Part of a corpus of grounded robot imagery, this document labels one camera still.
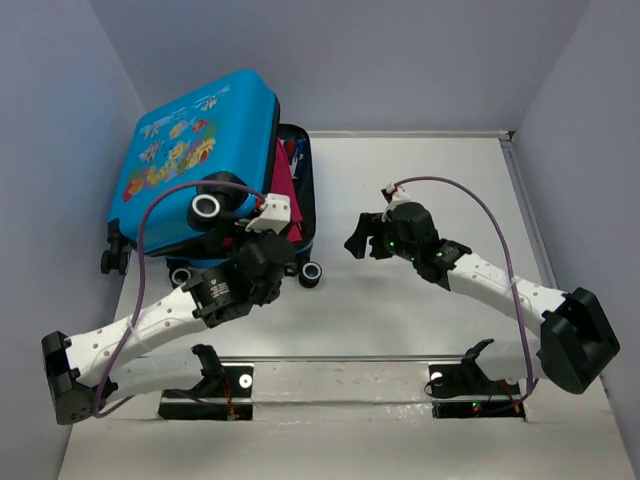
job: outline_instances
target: gray wall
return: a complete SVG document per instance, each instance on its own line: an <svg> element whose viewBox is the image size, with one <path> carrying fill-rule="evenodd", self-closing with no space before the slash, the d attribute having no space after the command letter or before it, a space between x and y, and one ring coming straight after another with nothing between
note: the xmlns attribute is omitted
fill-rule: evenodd
<svg viewBox="0 0 640 480"><path fill-rule="evenodd" d="M112 319L119 283L98 262L142 106L85 0L2 2L0 65L0 477L51 479L69 430L40 338Z"/></svg>
<svg viewBox="0 0 640 480"><path fill-rule="evenodd" d="M257 69L311 130L514 130L588 0L91 0L147 108Z"/></svg>
<svg viewBox="0 0 640 480"><path fill-rule="evenodd" d="M597 292L622 350L606 372L640 473L640 3L593 0L516 135L561 287Z"/></svg>

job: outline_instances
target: cartoon sticker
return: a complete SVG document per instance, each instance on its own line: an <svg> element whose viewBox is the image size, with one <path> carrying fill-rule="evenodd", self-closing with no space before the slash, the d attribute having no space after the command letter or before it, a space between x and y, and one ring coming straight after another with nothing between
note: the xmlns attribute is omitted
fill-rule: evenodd
<svg viewBox="0 0 640 480"><path fill-rule="evenodd" d="M198 133L200 130L202 130L206 126L207 126L207 121L205 119L198 120L192 128L193 133Z"/></svg>
<svg viewBox="0 0 640 480"><path fill-rule="evenodd" d="M153 162L153 159L156 156L156 153L158 153L158 150L160 150L162 148L162 146L164 145L164 142L160 141L160 140L156 140L155 142L153 142L151 145L149 145L144 152L142 152L139 157L140 160L142 160L145 163L151 163Z"/></svg>
<svg viewBox="0 0 640 480"><path fill-rule="evenodd" d="M140 135L144 135L144 139L147 140L149 138L153 138L160 133L160 129L164 127L166 124L171 123L179 118L184 117L187 114L187 107L180 107L179 109L171 112L169 115L166 115L155 122L145 125L139 130Z"/></svg>
<svg viewBox="0 0 640 480"><path fill-rule="evenodd" d="M216 103L218 103L218 97L224 95L229 90L231 90L231 87L227 85L212 95L207 95L205 97L202 97L193 103L193 108L200 109L203 112L211 110L216 105Z"/></svg>
<svg viewBox="0 0 640 480"><path fill-rule="evenodd" d="M169 160L177 160L189 149L189 144L180 140L176 145L169 150Z"/></svg>
<svg viewBox="0 0 640 480"><path fill-rule="evenodd" d="M156 187L160 182L183 175L187 170L204 163L216 144L213 137L215 128L209 126L201 139L195 140L193 145L178 141L169 150L168 159L161 167L157 165L144 166L131 172L129 181L122 193L122 200L128 202L131 198L146 188ZM157 153L159 147L155 149L153 155Z"/></svg>
<svg viewBox="0 0 640 480"><path fill-rule="evenodd" d="M178 138L187 128L195 125L195 121L196 117L193 117L189 122L180 120L173 127L171 127L171 130L169 131L169 138L171 138L172 140Z"/></svg>

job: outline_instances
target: pink fabric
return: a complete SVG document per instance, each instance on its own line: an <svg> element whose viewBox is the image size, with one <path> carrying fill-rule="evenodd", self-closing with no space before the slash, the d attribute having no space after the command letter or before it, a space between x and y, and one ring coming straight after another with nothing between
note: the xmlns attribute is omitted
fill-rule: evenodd
<svg viewBox="0 0 640 480"><path fill-rule="evenodd" d="M276 146L276 159L273 165L273 178L271 180L271 192L287 195L291 199L291 218L293 227L289 231L287 238L290 242L296 243L302 240L300 233L300 222L302 222L302 212L296 199L296 191L293 187L293 178L291 177L291 169L289 167L289 158L287 152L278 140Z"/></svg>

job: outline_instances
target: open suitcase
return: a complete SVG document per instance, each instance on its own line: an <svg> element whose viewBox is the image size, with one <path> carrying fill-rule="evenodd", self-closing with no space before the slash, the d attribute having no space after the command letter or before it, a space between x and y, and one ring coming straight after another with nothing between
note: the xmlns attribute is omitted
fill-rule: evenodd
<svg viewBox="0 0 640 480"><path fill-rule="evenodd" d="M102 273L126 273L140 221L158 195L186 182L225 180L290 196L294 226L289 239L298 252L298 269L290 273L298 273L305 287L317 285L322 269L310 260L315 235L311 145L303 129L278 124L279 112L276 95L255 72L243 70L145 115L111 204ZM193 201L212 190L223 194L223 208L236 218L256 206L255 196L235 190L186 188L161 201L147 221L145 255L167 259L174 287L193 269L226 260L224 229L208 225Z"/></svg>

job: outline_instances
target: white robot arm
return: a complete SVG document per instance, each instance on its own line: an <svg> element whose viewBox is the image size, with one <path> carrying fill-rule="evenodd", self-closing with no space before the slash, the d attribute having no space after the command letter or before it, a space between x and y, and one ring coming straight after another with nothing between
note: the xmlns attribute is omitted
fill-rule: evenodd
<svg viewBox="0 0 640 480"><path fill-rule="evenodd" d="M578 288L573 293L509 278L500 268L469 247L440 238L431 214L412 202L399 185L382 191L387 207L362 213L345 248L357 259L399 256L429 283L488 305L516 318L512 282L516 282L522 322L535 335L527 339L536 352L531 358L534 378L548 378L574 394L583 393L620 350L620 344L596 296ZM459 368L438 380L447 398L473 394L489 381L527 378L521 342L485 339L467 351Z"/></svg>
<svg viewBox="0 0 640 480"><path fill-rule="evenodd" d="M42 339L45 371L56 420L61 425L92 416L97 386L111 362L99 399L107 404L136 394L217 386L224 374L210 346L173 356L145 356L177 338L248 315L254 305L278 298L282 278L295 268L295 249L284 233L291 223L289 198L269 194L259 214L243 224L229 260L132 316L88 333ZM131 336L113 360L123 335Z"/></svg>

